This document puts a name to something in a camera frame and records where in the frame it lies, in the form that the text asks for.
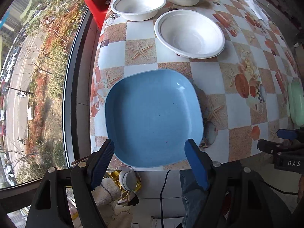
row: table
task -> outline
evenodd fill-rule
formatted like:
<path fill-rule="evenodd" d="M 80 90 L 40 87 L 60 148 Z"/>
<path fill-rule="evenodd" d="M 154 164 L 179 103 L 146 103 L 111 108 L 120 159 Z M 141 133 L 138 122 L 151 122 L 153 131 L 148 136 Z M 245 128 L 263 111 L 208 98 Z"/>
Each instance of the table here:
<path fill-rule="evenodd" d="M 223 52 L 209 59 L 189 59 L 162 45 L 154 24 L 174 9 L 194 10 L 215 21 L 225 35 Z M 161 68 L 176 70 L 193 83 L 204 120 L 200 149 L 212 160 L 225 163 L 258 154 L 261 138 L 280 142 L 276 131 L 293 127 L 288 83 L 300 80 L 294 58 L 271 19 L 269 27 L 260 23 L 243 0 L 201 0 L 191 7 L 167 2 L 155 17 L 139 22 L 127 21 L 109 7 L 92 78 L 92 151 L 107 139 L 104 104 L 110 88 L 123 77 Z M 109 168 L 121 166 L 114 156 Z M 189 168 L 182 161 L 146 170 Z"/>

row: blue plate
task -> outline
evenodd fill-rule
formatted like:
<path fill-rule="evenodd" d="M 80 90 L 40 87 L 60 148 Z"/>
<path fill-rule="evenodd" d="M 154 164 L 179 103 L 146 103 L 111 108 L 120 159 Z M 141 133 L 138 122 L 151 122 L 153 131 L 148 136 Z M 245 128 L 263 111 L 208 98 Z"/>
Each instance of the blue plate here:
<path fill-rule="evenodd" d="M 156 167 L 185 160 L 184 145 L 203 137 L 200 104 L 190 81 L 168 69 L 118 81 L 105 101 L 108 137 L 115 155 L 133 167 Z"/>

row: street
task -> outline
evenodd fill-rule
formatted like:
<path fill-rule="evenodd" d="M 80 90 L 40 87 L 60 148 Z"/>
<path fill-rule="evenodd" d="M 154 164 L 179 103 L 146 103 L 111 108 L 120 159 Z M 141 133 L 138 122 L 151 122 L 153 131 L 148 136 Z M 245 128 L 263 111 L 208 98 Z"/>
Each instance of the street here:
<path fill-rule="evenodd" d="M 28 36 L 22 43 L 19 56 L 16 60 L 15 68 L 11 77 L 10 87 L 20 89 L 23 91 L 29 91 L 29 84 L 32 79 L 32 73 L 34 70 L 35 58 L 38 57 L 39 52 L 36 48 L 40 48 L 43 40 L 42 34 L 38 34 L 35 37 Z M 10 154 L 11 162 L 20 158 L 22 155 L 16 153 L 24 151 L 24 145 L 17 139 L 27 139 L 27 109 L 28 98 L 21 98 L 16 96 L 18 91 L 9 89 L 6 97 L 6 143 Z M 15 176 L 17 175 L 20 164 L 14 167 Z"/>

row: cable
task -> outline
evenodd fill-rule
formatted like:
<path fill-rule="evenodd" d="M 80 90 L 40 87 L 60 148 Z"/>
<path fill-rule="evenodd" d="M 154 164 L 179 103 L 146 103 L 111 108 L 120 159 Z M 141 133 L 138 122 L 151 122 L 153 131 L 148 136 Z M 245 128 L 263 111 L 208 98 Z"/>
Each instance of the cable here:
<path fill-rule="evenodd" d="M 294 196 L 297 196 L 297 195 L 298 195 L 298 193 L 282 191 L 282 190 L 280 190 L 280 189 L 278 189 L 278 188 L 275 188 L 275 187 L 271 186 L 270 184 L 268 184 L 268 183 L 266 183 L 266 182 L 264 182 L 264 181 L 262 181 L 262 180 L 260 180 L 260 182 L 266 184 L 268 187 L 270 187 L 270 188 L 272 188 L 272 189 L 274 189 L 274 190 L 276 190 L 276 191 L 278 191 L 278 192 L 280 192 L 280 193 L 282 193 L 282 194 L 294 195 Z"/>
<path fill-rule="evenodd" d="M 159 199 L 161 200 L 161 228 L 164 228 L 164 218 L 163 218 L 163 200 L 162 200 L 162 194 L 163 194 L 163 191 L 164 191 L 164 188 L 166 186 L 166 182 L 167 182 L 167 177 L 168 177 L 168 174 L 169 174 L 170 170 L 168 170 L 167 174 L 166 174 L 166 178 L 165 178 L 165 182 L 164 182 L 164 185 L 163 185 L 163 188 L 161 190 L 161 195 L 159 197 Z"/>

